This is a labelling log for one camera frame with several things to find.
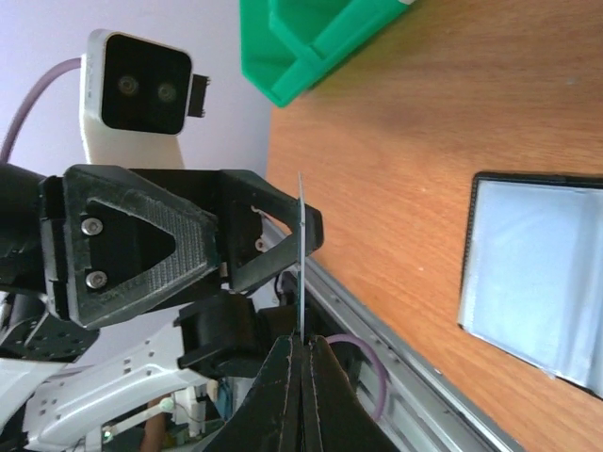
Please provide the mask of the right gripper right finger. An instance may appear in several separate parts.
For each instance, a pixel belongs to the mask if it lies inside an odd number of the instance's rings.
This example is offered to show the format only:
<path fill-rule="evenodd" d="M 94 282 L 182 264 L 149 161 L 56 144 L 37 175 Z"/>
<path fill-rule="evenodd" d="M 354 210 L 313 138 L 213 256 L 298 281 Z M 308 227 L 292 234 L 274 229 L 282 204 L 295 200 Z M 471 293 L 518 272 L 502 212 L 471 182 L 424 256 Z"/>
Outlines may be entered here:
<path fill-rule="evenodd" d="M 396 449 L 358 400 L 347 374 L 321 336 L 302 349 L 301 421 L 303 451 Z"/>

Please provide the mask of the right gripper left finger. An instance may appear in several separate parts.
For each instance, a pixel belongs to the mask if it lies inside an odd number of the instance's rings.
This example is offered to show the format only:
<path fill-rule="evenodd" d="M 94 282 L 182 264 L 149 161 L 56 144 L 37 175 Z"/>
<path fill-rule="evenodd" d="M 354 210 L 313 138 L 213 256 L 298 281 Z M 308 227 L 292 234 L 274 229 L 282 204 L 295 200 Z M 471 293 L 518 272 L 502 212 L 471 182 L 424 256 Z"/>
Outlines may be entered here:
<path fill-rule="evenodd" d="M 302 345 L 280 337 L 234 416 L 206 446 L 207 451 L 300 451 Z"/>

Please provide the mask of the black card holder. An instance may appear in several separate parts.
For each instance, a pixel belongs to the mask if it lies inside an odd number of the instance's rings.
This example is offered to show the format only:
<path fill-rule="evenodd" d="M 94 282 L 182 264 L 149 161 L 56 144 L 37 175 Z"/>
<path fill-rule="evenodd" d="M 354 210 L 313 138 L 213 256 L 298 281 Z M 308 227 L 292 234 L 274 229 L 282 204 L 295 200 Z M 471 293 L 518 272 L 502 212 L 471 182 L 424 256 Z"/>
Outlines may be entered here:
<path fill-rule="evenodd" d="M 480 171 L 459 326 L 602 396 L 602 177 Z"/>

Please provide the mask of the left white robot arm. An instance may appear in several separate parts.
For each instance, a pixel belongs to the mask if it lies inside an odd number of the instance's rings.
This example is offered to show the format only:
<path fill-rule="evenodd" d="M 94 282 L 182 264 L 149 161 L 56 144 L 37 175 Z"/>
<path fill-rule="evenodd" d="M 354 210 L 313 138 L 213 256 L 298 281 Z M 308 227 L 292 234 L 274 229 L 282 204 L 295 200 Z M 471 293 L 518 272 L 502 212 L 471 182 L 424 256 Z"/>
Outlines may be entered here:
<path fill-rule="evenodd" d="M 3 165 L 2 449 L 99 451 L 159 411 L 201 431 L 206 384 L 254 377 L 295 326 L 252 293 L 323 242 L 247 170 Z"/>

